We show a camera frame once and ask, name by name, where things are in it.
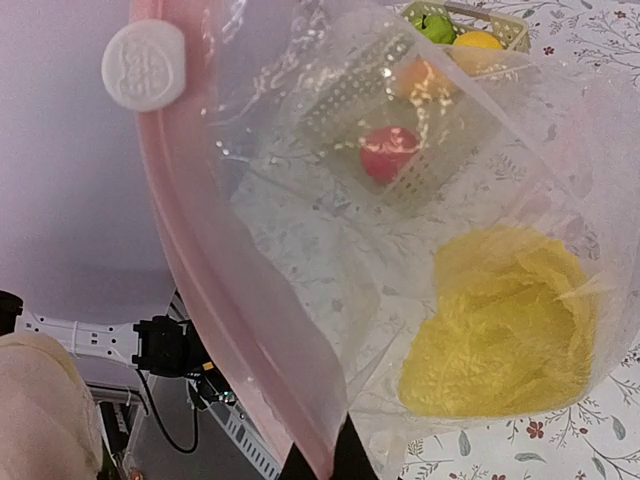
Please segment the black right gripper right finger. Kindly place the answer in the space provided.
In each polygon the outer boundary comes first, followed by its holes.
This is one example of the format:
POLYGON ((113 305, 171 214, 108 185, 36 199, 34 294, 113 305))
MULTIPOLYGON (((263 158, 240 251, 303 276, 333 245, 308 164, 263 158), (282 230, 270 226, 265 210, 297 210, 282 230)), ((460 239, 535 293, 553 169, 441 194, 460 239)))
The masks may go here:
POLYGON ((336 443, 333 480, 378 480, 350 416, 336 443))

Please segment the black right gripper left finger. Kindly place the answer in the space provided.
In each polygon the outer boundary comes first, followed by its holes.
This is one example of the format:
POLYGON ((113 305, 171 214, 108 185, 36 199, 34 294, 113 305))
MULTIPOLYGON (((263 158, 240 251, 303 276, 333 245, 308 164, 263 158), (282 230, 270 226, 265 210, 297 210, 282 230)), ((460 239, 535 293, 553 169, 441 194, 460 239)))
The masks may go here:
POLYGON ((293 444, 278 477, 279 480, 316 480, 316 476, 306 459, 293 444))

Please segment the toy napa cabbage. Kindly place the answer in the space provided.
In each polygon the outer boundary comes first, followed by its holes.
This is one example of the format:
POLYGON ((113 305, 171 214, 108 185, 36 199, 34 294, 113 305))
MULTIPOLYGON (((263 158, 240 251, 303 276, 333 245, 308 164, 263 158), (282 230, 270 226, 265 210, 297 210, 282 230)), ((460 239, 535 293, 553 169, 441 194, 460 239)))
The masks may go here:
POLYGON ((565 245, 532 228, 457 236, 434 256, 435 315, 398 397, 417 415, 506 417, 560 408, 591 380, 598 299, 565 245))

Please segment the green toy leaf vegetable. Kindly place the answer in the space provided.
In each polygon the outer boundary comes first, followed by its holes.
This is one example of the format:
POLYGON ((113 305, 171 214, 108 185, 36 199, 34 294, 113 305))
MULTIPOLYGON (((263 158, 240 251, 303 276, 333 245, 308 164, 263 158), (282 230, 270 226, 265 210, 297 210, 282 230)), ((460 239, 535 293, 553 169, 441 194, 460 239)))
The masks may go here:
POLYGON ((95 479, 103 462, 94 399, 67 351, 39 333, 1 337, 1 477, 95 479))

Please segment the clear zip top bag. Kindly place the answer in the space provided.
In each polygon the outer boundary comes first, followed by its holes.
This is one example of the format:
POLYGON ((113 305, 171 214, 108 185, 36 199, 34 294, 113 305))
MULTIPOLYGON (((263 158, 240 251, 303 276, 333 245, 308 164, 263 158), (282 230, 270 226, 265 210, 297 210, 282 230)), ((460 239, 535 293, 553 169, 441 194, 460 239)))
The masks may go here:
POLYGON ((437 45, 375 1, 134 1, 136 115, 200 338, 280 458, 394 477, 408 441, 582 400, 639 331, 639 94, 437 45))

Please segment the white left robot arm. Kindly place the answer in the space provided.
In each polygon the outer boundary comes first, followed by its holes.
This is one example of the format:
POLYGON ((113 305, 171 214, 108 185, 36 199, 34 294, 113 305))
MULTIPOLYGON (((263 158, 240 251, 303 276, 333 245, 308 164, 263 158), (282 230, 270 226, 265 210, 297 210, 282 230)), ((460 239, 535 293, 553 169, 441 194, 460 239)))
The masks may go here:
POLYGON ((103 359, 158 377, 190 378, 214 369, 190 320, 156 315, 120 324, 60 320, 29 313, 18 296, 1 293, 1 333, 48 335, 76 358, 103 359))

